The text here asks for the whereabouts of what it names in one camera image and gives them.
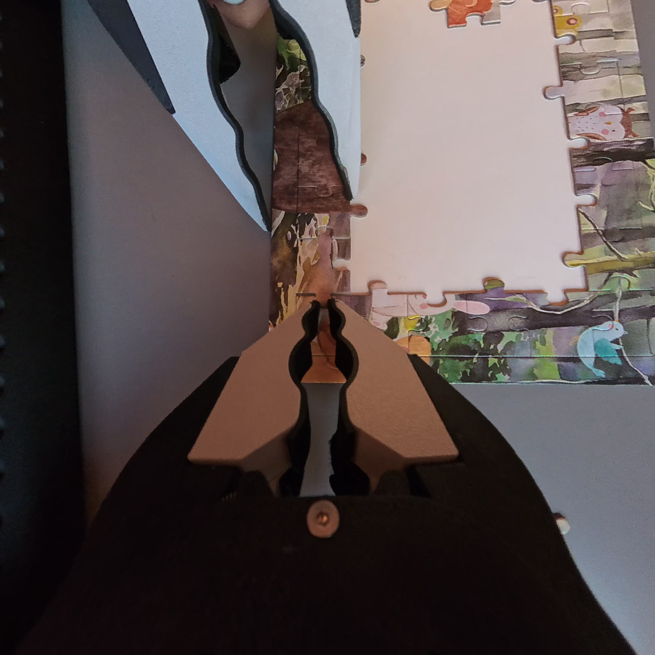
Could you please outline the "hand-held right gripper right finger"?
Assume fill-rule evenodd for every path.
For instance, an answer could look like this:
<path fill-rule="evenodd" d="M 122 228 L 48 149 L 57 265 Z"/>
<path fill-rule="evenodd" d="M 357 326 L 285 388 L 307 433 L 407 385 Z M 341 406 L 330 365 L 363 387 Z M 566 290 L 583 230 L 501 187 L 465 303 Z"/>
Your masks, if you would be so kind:
<path fill-rule="evenodd" d="M 391 470 L 454 461 L 450 437 L 411 357 L 340 301 L 328 303 L 335 364 L 345 376 L 330 442 L 336 495 L 367 495 Z"/>

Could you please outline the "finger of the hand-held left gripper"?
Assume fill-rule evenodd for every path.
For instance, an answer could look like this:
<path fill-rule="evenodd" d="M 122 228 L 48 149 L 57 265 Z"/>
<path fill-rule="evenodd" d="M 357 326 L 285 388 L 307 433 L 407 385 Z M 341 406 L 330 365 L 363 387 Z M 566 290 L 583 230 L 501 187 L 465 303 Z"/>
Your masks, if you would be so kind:
<path fill-rule="evenodd" d="M 203 1 L 128 1 L 174 106 L 174 118 L 243 209 L 264 230 L 270 217 L 247 162 L 244 134 L 212 63 L 219 42 Z"/>
<path fill-rule="evenodd" d="M 278 25 L 306 55 L 312 97 L 330 131 L 348 200 L 361 166 L 360 1 L 271 1 Z"/>

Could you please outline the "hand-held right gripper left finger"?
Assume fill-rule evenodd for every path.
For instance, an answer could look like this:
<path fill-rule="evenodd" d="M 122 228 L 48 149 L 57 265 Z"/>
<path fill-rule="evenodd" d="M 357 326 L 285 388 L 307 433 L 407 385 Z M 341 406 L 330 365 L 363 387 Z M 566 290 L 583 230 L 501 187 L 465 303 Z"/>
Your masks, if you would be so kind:
<path fill-rule="evenodd" d="M 313 302 L 242 352 L 190 462 L 260 471 L 283 496 L 299 495 L 310 442 L 301 379 L 312 365 L 319 316 Z"/>

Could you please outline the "jigsaw puzzle board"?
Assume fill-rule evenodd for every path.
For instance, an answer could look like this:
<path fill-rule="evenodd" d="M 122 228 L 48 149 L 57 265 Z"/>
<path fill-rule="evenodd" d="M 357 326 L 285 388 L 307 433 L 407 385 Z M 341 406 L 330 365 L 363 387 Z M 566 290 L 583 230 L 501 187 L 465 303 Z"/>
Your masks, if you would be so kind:
<path fill-rule="evenodd" d="M 654 386 L 630 1 L 361 1 L 348 200 L 278 30 L 269 326 L 332 292 L 449 382 Z"/>

